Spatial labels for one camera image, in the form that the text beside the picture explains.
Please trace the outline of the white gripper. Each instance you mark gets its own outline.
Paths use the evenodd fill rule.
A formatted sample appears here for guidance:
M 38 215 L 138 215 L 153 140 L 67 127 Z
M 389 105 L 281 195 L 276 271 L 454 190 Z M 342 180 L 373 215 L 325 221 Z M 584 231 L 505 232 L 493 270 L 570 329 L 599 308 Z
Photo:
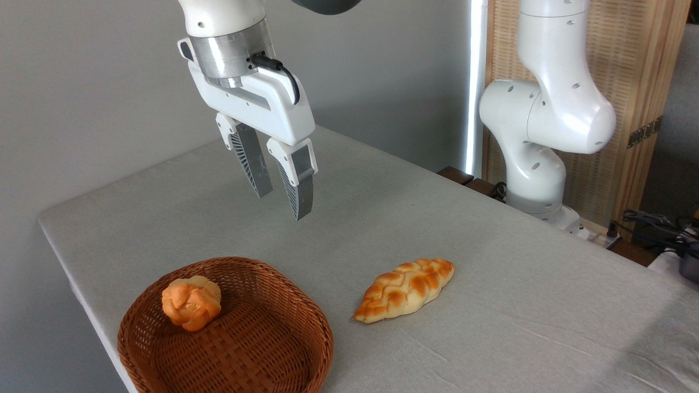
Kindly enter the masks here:
M 273 186 L 256 130 L 272 137 L 266 147 L 277 161 L 295 219 L 307 216 L 312 211 L 313 176 L 318 166 L 307 138 L 316 124 L 302 84 L 297 83 L 300 99 L 295 104 L 286 74 L 261 69 L 243 75 L 241 87 L 224 89 L 207 82 L 194 62 L 187 64 L 200 96 L 218 111 L 216 123 L 224 144 L 235 152 L 257 197 L 269 194 Z

